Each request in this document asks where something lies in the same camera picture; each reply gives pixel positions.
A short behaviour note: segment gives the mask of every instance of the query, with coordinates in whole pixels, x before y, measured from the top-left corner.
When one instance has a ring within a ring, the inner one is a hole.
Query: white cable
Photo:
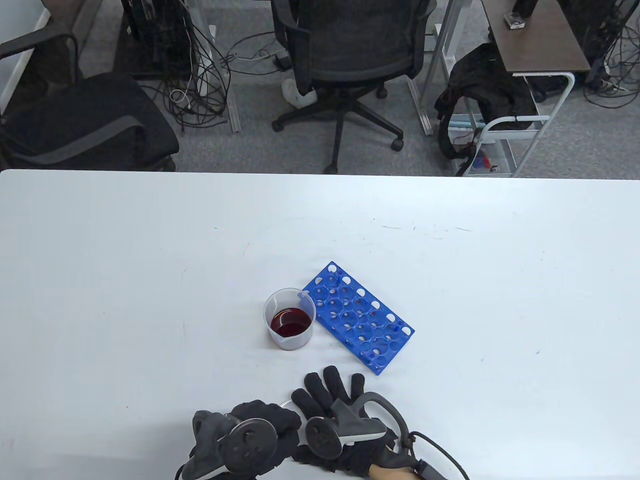
[[[278,53],[282,53],[282,52],[286,52],[286,51],[287,51],[286,49],[282,49],[282,50],[278,50],[277,52],[270,53],[270,54],[268,54],[267,56],[264,56],[264,57],[258,57],[258,58],[244,58],[244,57],[239,57],[239,56],[238,56],[238,55],[236,55],[236,54],[233,54],[233,55],[234,55],[233,60],[242,60],[242,61],[258,61],[258,60],[266,60],[267,58],[271,58],[271,57],[273,57],[273,56],[277,55]]]
[[[179,88],[175,88],[173,89],[170,93],[169,93],[169,99],[175,103],[175,104],[179,104],[180,102],[182,102],[183,100],[187,100],[187,107],[189,108],[189,110],[191,109],[191,101],[189,100],[189,96],[187,95],[187,92],[189,91],[189,86],[191,85],[191,80],[193,79],[193,45],[191,45],[191,35],[189,35],[189,29],[187,28],[187,22],[184,20],[184,17],[182,17],[182,23],[184,24],[184,31],[187,33],[187,38],[189,39],[189,63],[191,64],[191,71],[190,71],[190,75],[189,75],[189,81],[187,82],[187,87],[184,90],[181,90]],[[173,98],[173,94],[175,92],[180,92],[182,94],[182,97],[179,100],[175,100]]]

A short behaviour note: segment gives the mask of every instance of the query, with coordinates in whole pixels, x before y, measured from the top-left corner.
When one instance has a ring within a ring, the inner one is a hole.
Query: black backpack
[[[537,115],[527,82],[513,77],[504,68],[498,47],[494,43],[482,44],[462,57],[451,70],[447,89],[436,100],[440,130],[438,144],[449,159],[467,159],[456,176],[462,176],[476,156],[474,142],[456,150],[449,138],[449,122],[456,104],[463,98],[476,100],[485,124],[502,116]],[[501,130],[526,130],[532,122],[500,124]]]

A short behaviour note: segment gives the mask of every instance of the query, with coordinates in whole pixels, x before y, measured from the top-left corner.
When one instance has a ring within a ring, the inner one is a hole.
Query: metal frame
[[[435,26],[435,35],[437,37],[436,47],[433,52],[433,57],[431,59],[431,63],[429,64],[429,69],[427,71],[427,76],[422,85],[422,93],[419,95],[418,88],[413,80],[409,80],[409,89],[411,91],[411,95],[413,97],[413,102],[415,104],[418,118],[420,119],[420,123],[422,124],[422,129],[427,135],[433,134],[433,127],[431,125],[431,119],[429,118],[428,111],[426,108],[426,104],[428,101],[428,93],[433,84],[433,79],[435,76],[436,69],[439,65],[442,65],[442,68],[445,72],[447,79],[449,78],[449,74],[451,73],[451,69],[456,64],[455,52],[458,48],[458,44],[460,42],[460,38],[462,36],[462,31],[465,27],[465,23],[468,17],[468,11],[471,7],[472,0],[449,0],[449,4],[447,5],[447,9],[445,11],[444,20],[442,25],[437,24]],[[545,131],[549,128],[549,125],[556,117],[558,111],[564,104],[565,100],[571,93],[573,86],[575,84],[575,77],[571,72],[521,72],[517,74],[513,74],[514,77],[553,77],[553,76],[562,76],[567,78],[568,84],[567,87],[560,95],[560,98],[554,105],[551,113],[549,115],[540,115],[538,112],[537,115],[529,115],[529,116],[520,116],[517,119],[512,116],[504,116],[502,118],[496,118],[488,125],[483,126],[482,116],[473,114],[470,101],[465,99],[465,106],[467,108],[467,113],[462,113],[458,115],[454,115],[452,117],[452,124],[468,124],[468,126],[463,126],[459,128],[451,127],[449,128],[449,135],[451,136],[452,132],[464,132],[464,131],[476,131],[479,127],[482,127],[482,131],[479,135],[477,135],[474,139],[474,143],[476,144],[476,150],[479,152],[480,147],[482,145],[486,145],[488,143],[496,143],[498,145],[498,149],[502,152],[502,161],[504,168],[503,172],[487,172],[487,173],[474,173],[473,163],[469,166],[469,168],[464,173],[464,176],[483,176],[483,177],[517,177],[520,175],[522,168],[525,166],[526,162],[531,157],[533,150],[538,145],[540,138],[544,135]],[[505,124],[509,122],[533,122],[533,128],[529,128],[527,130],[495,130],[496,127],[499,127],[500,124]],[[511,151],[511,147],[509,146],[509,140],[531,140],[531,143],[527,147],[522,158],[516,160],[513,152]],[[454,169],[456,171],[459,170],[460,164],[462,161],[457,160],[454,161]]]

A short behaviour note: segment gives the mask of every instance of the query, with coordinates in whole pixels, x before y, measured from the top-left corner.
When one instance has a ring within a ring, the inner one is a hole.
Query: white table
[[[1,477],[171,479],[195,410],[335,364],[472,480],[637,479],[639,202],[623,181],[4,172]],[[416,329],[380,377],[319,325],[293,352],[263,327],[329,260]]]

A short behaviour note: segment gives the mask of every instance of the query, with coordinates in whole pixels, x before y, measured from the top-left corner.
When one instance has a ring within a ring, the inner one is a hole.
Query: gray carpet
[[[240,38],[273,29],[267,1],[208,0],[206,15],[218,27],[217,45],[226,52]],[[430,18],[442,19],[445,2],[440,1]],[[122,17],[119,0],[104,0],[81,58],[85,75],[111,69]],[[460,54],[486,39],[487,23],[479,0],[472,11],[460,45]],[[250,55],[272,40],[253,39],[238,51]],[[269,61],[235,61],[233,68],[253,72],[271,70]],[[420,79],[426,73],[426,66]],[[234,74],[236,102],[242,132],[229,125],[213,129],[187,129],[179,134],[180,153],[175,156],[184,172],[321,173],[330,161],[335,122],[313,120],[288,125],[275,133],[271,121],[289,111],[280,91],[286,74],[247,76]],[[390,149],[394,136],[349,115],[340,148],[340,173],[362,175],[452,175],[433,137],[422,133],[406,81],[387,84],[388,98],[370,95],[364,102],[404,130],[404,149]],[[435,88],[437,95],[440,88]],[[640,100],[618,110],[598,108],[574,92],[541,140],[524,168],[524,177],[640,179],[636,149],[640,145],[636,122]],[[522,151],[523,145],[514,145]]]

